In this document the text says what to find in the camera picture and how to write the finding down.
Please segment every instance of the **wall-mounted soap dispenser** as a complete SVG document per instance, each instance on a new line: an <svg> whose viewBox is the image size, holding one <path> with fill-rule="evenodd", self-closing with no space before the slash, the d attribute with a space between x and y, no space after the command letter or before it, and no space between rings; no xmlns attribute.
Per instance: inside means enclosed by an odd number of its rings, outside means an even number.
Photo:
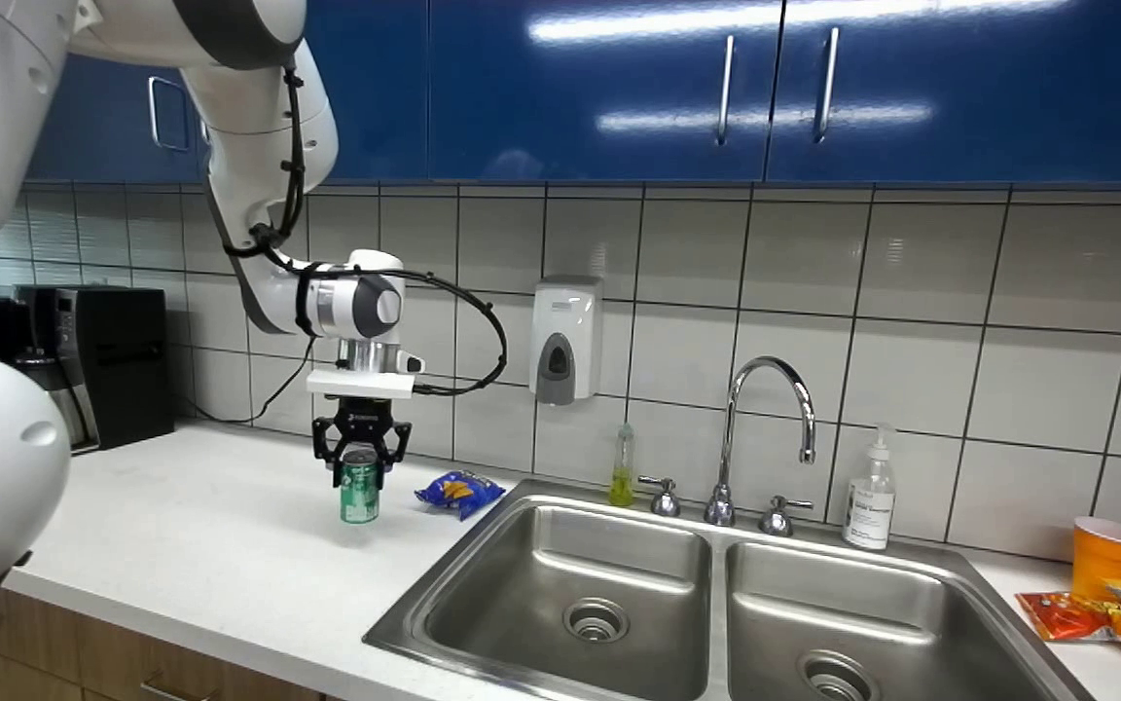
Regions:
<svg viewBox="0 0 1121 701"><path fill-rule="evenodd" d="M597 389L599 346L597 283L544 279L533 288L529 394L573 405Z"/></svg>

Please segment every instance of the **sink basin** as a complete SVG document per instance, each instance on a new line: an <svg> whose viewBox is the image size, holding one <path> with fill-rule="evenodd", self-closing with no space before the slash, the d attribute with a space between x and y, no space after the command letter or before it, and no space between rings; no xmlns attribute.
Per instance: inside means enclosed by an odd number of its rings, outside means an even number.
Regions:
<svg viewBox="0 0 1121 701"><path fill-rule="evenodd" d="M585 501L497 511L368 641L573 698L701 698L712 545Z"/></svg>
<svg viewBox="0 0 1121 701"><path fill-rule="evenodd" d="M1029 666L1018 631L941 554L851 558L728 548L730 698L1035 701L1065 698Z"/></svg>
<svg viewBox="0 0 1121 701"><path fill-rule="evenodd" d="M956 554L719 529L544 483L365 641L538 698L1091 701Z"/></svg>

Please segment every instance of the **tile backsplash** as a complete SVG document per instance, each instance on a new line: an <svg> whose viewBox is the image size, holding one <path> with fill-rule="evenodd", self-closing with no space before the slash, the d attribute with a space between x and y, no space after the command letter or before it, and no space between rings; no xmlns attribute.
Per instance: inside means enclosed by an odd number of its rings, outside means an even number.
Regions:
<svg viewBox="0 0 1121 701"><path fill-rule="evenodd" d="M782 376L742 389L730 483L845 519L845 480L896 424L896 533L1065 558L1073 514L1121 519L1121 192L750 192L750 185L332 185L287 240L341 261L381 246L493 298L509 366L488 394L400 402L415 454L602 485L621 420L640 472L701 501L717 480L725 383L790 358L823 415L799 465ZM538 405L529 292L597 275L599 398ZM0 283L143 283L171 304L174 394L249 415L305 342L261 333L204 192L28 192L0 233ZM441 383L493 361L457 298L409 288L406 342ZM293 384L261 428L328 414Z"/></svg>

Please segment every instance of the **orange cup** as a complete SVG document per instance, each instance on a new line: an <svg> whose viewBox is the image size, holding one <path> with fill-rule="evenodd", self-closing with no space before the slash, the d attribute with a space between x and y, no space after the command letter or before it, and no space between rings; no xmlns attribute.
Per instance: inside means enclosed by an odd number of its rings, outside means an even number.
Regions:
<svg viewBox="0 0 1121 701"><path fill-rule="evenodd" d="M1108 601L1108 580L1121 580L1121 520L1073 519L1070 592L1082 601Z"/></svg>

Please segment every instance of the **black appliance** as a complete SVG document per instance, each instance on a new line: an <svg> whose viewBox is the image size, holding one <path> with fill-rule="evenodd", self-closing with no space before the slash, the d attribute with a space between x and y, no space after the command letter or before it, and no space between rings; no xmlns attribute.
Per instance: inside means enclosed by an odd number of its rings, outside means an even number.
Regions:
<svg viewBox="0 0 1121 701"><path fill-rule="evenodd" d="M19 288L0 298L0 361L56 398L70 445L115 446L174 428L156 288Z"/></svg>

